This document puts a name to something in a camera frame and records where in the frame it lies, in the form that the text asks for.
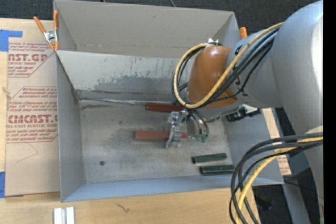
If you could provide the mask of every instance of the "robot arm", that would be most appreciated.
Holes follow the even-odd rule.
[[[296,134],[323,133],[323,1],[310,4],[283,24],[255,33],[233,49],[205,44],[197,55],[187,87],[174,93],[179,103],[203,117],[235,112],[242,104],[283,107]],[[323,145],[306,151],[324,223]]]

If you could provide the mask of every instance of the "metal bracket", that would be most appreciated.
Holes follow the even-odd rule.
[[[170,129],[169,138],[164,143],[166,148],[178,146],[181,140],[180,126],[181,123],[184,121],[186,115],[187,112],[185,110],[182,110],[180,112],[172,112],[172,127]]]
[[[75,224],[75,208],[54,208],[53,221],[54,224]]]

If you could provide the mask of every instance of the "cable bundle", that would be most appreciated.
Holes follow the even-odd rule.
[[[277,144],[274,145],[274,143],[278,142],[286,142],[285,144]],[[240,162],[236,165],[236,168],[233,172],[232,179],[231,179],[231,200],[229,204],[229,214],[230,218],[233,223],[239,223],[239,220],[242,221],[242,223],[247,224],[246,219],[244,218],[241,207],[243,205],[243,202],[246,206],[246,209],[248,213],[251,216],[251,219],[255,224],[259,224],[258,220],[256,219],[254,213],[252,212],[249,203],[246,198],[246,193],[248,189],[251,187],[253,181],[258,176],[258,174],[271,162],[273,161],[277,156],[289,154],[289,153],[298,153],[305,150],[308,150],[312,147],[319,146],[323,144],[323,135],[322,133],[313,133],[313,134],[305,134],[305,135],[291,135],[291,136],[285,136],[280,138],[274,138],[270,139],[264,142],[261,142],[252,148],[250,148],[245,155],[242,157]],[[255,157],[256,155],[267,152],[267,151],[273,151],[272,154],[260,158],[257,161],[255,161],[252,165],[250,165],[246,171],[243,173],[243,166],[244,164]],[[253,167],[255,167],[257,164],[257,168],[251,173],[248,181],[246,181],[244,185],[244,181],[247,178],[248,174],[251,172]],[[236,193],[240,190],[240,197],[239,201],[237,201]],[[232,212],[232,204],[234,205],[236,209],[236,217],[233,216]]]
[[[180,80],[182,73],[188,63],[188,61],[200,50],[208,47],[208,46],[215,46],[214,44],[199,44],[190,50],[188,50],[179,63],[177,64],[174,78],[173,78],[173,94],[175,95],[177,101],[184,106],[187,109],[197,109],[201,108],[203,106],[206,106],[210,103],[221,101],[224,99],[232,98],[236,95],[238,95],[240,92],[243,91],[250,75],[252,72],[256,69],[256,67],[260,64],[261,60],[265,57],[265,55],[268,53],[268,51],[271,49],[271,46],[273,44],[273,40],[276,36],[276,32],[279,30],[279,27],[282,25],[282,23],[273,25],[266,30],[262,31],[258,35],[256,35],[248,44],[243,47],[243,49],[237,54],[237,56],[233,59],[233,61],[229,64],[228,68],[224,71],[224,73],[221,75],[219,80],[216,82],[214,87],[210,90],[210,92],[199,102],[195,104],[190,104],[185,102],[181,96],[180,91],[184,89],[187,86],[187,83],[180,86]],[[254,48],[242,59],[241,63],[236,66],[236,63],[238,60],[243,56],[243,54],[246,52],[246,50],[255,43]],[[251,71],[249,72],[246,80],[244,81],[242,87],[239,89],[238,92],[236,92],[233,95],[219,98],[218,97],[226,91],[230,85],[238,78],[238,76],[246,69],[246,67],[258,56],[260,56],[259,60],[255,63]]]

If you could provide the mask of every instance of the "clamp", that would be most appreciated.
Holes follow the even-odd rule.
[[[34,16],[34,21],[36,22],[38,28],[41,30],[41,32],[43,33],[43,35],[45,36],[46,40],[49,43],[49,47],[55,51],[59,49],[59,40],[58,40],[58,11],[55,10],[54,11],[54,29],[53,31],[49,31],[47,32],[44,28],[44,26],[42,25],[42,23],[40,22],[40,20]],[[53,46],[53,44],[51,43],[51,40],[55,39],[55,46]]]

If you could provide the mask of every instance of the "cardboard box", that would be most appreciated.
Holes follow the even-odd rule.
[[[52,30],[52,22],[42,23]],[[33,20],[1,18],[0,29],[20,33],[2,40],[8,46],[1,62],[8,77],[2,89],[8,102],[1,104],[7,115],[0,117],[5,196],[59,191],[55,54]]]
[[[74,201],[227,188],[230,175],[201,176],[196,155],[228,155],[237,164],[269,138],[264,115],[209,123],[206,143],[136,142],[134,131],[162,131],[167,114],[150,101],[172,102],[171,80],[191,47],[239,40],[235,15],[217,10],[55,0],[59,11],[57,102],[61,200]],[[188,70],[183,78],[187,80]],[[282,183],[277,163],[256,185]]]

